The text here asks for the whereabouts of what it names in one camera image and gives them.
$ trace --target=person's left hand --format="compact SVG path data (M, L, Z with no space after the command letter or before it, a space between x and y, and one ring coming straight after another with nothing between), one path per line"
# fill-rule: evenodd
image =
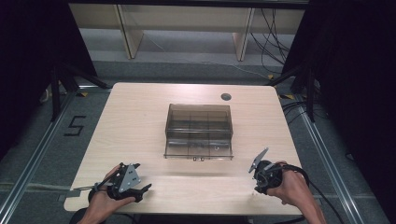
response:
M110 172L107 173L105 179L112 175L114 172L119 169L120 166L117 165ZM128 203L134 202L134 197L124 198L122 200L114 200L108 197L106 186L102 186L101 190L96 192L90 201L90 205L88 206L87 211L85 212L84 217L79 222L79 224L84 223L101 223L105 221L109 216L111 216L115 211L119 208L123 207Z

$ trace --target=transparent box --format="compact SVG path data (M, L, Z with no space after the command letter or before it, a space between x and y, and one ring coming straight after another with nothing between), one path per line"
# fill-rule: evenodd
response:
M233 124L228 105L169 105L166 121L168 158L231 160Z

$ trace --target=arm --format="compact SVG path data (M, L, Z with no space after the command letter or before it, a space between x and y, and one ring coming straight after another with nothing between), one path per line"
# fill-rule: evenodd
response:
M114 167L106 176L105 179L113 174L120 166ZM111 214L117 211L128 203L134 202L134 197L125 198L122 200L114 200L108 197L106 186L102 186L101 191L96 192L85 212L84 217L78 224L97 224L105 221Z
M283 170L282 184L267 190L268 195L276 196L283 204L296 206L310 224L324 224L326 220L314 199L303 176L291 170Z

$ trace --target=table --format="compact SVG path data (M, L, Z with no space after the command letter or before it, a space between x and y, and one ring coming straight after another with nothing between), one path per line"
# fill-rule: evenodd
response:
M223 93L232 97L221 99ZM165 159L165 125L170 104L229 105L233 159ZM275 197L259 194L248 169L265 147L265 159L301 166L273 87L117 83L106 102L73 188L91 186L120 162L140 163L140 203L119 212L137 214L298 215ZM88 206L88 191L67 198L64 208Z

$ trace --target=light wood tabletop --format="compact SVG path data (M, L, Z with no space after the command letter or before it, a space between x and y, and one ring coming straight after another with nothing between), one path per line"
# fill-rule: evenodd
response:
M221 99L223 93L231 100ZM170 104L229 105L232 160L166 159L165 125ZM119 212L137 214L299 215L294 206L257 193L248 169L269 147L268 161L301 166L273 87L199 84L117 83L93 133L72 189L91 186L120 162L140 163L140 203ZM88 206L89 191L67 198L64 208Z

